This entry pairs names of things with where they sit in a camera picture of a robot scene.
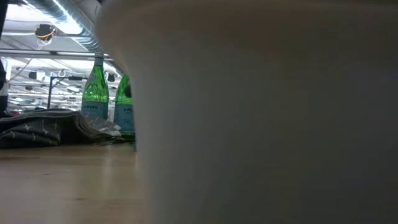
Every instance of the ceiling pipe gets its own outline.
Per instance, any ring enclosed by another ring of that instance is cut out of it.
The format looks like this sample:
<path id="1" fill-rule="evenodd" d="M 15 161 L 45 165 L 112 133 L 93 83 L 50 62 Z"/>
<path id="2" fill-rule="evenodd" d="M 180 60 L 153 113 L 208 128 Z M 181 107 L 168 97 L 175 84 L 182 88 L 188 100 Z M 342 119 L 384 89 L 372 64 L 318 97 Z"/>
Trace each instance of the ceiling pipe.
<path id="1" fill-rule="evenodd" d="M 94 24 L 72 0 L 23 0 L 33 10 L 45 14 L 51 23 L 90 52 L 103 52 L 94 35 Z M 110 63 L 119 73 L 121 69 Z"/>

